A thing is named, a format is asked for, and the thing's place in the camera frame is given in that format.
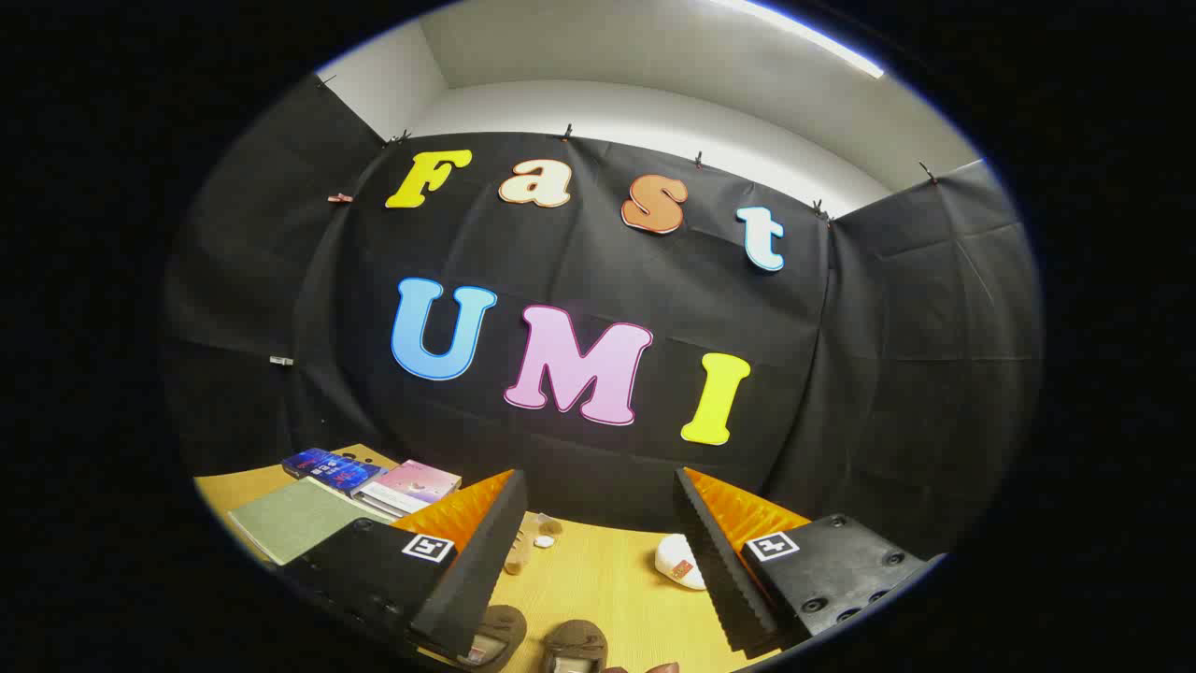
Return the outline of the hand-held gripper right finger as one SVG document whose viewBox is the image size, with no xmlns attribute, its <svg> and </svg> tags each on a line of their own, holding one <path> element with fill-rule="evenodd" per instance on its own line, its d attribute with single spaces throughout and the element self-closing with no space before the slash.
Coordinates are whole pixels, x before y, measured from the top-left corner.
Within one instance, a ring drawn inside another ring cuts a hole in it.
<svg viewBox="0 0 1196 673">
<path fill-rule="evenodd" d="M 676 470 L 675 508 L 727 642 L 748 657 L 832 637 L 944 561 L 854 516 L 810 520 L 695 469 Z"/>
</svg>

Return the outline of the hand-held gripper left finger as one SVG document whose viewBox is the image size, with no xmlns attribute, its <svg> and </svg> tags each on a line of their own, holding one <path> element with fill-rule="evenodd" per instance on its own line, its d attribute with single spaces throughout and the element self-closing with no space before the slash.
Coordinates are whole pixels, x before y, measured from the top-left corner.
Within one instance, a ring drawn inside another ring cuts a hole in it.
<svg viewBox="0 0 1196 673">
<path fill-rule="evenodd" d="M 395 651 L 465 656 L 526 508 L 525 475 L 508 469 L 393 524 L 358 516 L 277 574 Z"/>
</svg>

